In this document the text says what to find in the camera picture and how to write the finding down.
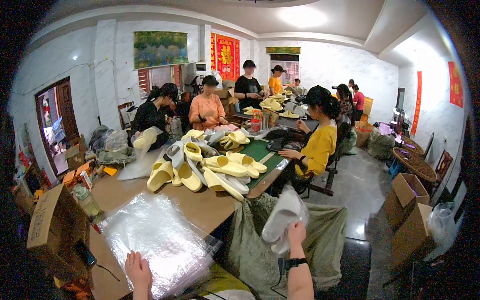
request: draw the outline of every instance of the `hand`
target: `hand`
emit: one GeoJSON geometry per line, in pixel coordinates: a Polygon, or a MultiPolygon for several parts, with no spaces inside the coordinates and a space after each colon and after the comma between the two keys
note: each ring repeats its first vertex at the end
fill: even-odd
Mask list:
{"type": "Polygon", "coordinates": [[[140,252],[130,251],[125,261],[125,271],[134,288],[148,288],[152,280],[150,268],[146,259],[142,259],[140,252]]]}
{"type": "Polygon", "coordinates": [[[297,121],[297,128],[303,131],[304,133],[310,132],[310,129],[308,129],[307,125],[305,125],[305,122],[302,120],[297,121]]]}
{"type": "Polygon", "coordinates": [[[247,98],[257,99],[258,97],[260,97],[260,95],[257,94],[257,93],[248,93],[247,94],[247,98]]]}
{"type": "Polygon", "coordinates": [[[307,238],[307,231],[302,222],[291,223],[288,227],[288,241],[290,247],[295,245],[301,245],[301,243],[307,238]]]}
{"type": "Polygon", "coordinates": [[[219,119],[219,120],[220,120],[220,123],[222,123],[223,125],[228,125],[228,121],[227,121],[227,120],[225,120],[225,118],[224,118],[224,117],[220,117],[220,119],[219,119]]]}
{"type": "Polygon", "coordinates": [[[278,155],[281,157],[291,158],[291,159],[300,159],[303,155],[297,150],[291,149],[282,149],[278,152],[278,155]]]}

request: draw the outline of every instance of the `tile floor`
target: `tile floor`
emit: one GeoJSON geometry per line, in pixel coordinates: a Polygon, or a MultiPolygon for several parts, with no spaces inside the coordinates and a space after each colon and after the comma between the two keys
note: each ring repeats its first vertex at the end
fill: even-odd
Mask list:
{"type": "MultiPolygon", "coordinates": [[[[390,230],[382,204],[391,190],[390,175],[381,162],[366,151],[344,156],[337,165],[332,197],[311,191],[304,201],[313,204],[344,205],[348,208],[347,237],[368,240],[372,246],[372,262],[367,299],[399,299],[396,283],[382,287],[391,278],[390,230]]],[[[325,186],[322,178],[314,183],[325,186]]]]}

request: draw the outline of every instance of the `smartwatch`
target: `smartwatch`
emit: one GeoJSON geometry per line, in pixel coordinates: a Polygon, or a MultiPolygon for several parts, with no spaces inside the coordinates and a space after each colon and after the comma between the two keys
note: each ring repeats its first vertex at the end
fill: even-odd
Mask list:
{"type": "Polygon", "coordinates": [[[285,269],[289,270],[290,268],[296,268],[299,264],[308,264],[306,258],[292,258],[285,262],[285,269]]]}

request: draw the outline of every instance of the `ceiling light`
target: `ceiling light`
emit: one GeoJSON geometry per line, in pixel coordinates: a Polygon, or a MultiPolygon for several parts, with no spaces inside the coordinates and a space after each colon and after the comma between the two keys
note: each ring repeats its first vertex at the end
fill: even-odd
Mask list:
{"type": "Polygon", "coordinates": [[[299,28],[317,27],[327,21],[325,14],[307,5],[281,9],[279,17],[299,28]]]}

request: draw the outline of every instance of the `black cap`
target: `black cap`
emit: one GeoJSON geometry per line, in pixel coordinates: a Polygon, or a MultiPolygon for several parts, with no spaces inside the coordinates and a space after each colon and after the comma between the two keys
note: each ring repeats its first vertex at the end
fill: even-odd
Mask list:
{"type": "Polygon", "coordinates": [[[316,105],[319,105],[320,102],[323,102],[323,101],[330,101],[332,98],[332,93],[327,90],[326,88],[322,87],[322,86],[314,86],[312,87],[308,93],[307,93],[307,96],[305,97],[305,99],[302,101],[305,105],[308,105],[308,104],[316,104],[316,105]]]}
{"type": "Polygon", "coordinates": [[[257,66],[255,66],[255,63],[253,62],[253,60],[246,60],[243,63],[243,68],[245,69],[246,67],[256,68],[257,66]]]}
{"type": "Polygon", "coordinates": [[[213,75],[207,75],[202,80],[202,85],[217,86],[218,81],[213,75]]]}
{"type": "Polygon", "coordinates": [[[283,67],[280,66],[280,65],[276,65],[276,66],[272,69],[272,73],[275,72],[275,71],[280,71],[280,72],[283,72],[283,73],[286,73],[286,72],[287,72],[287,71],[285,71],[285,70],[283,69],[283,67]]]}

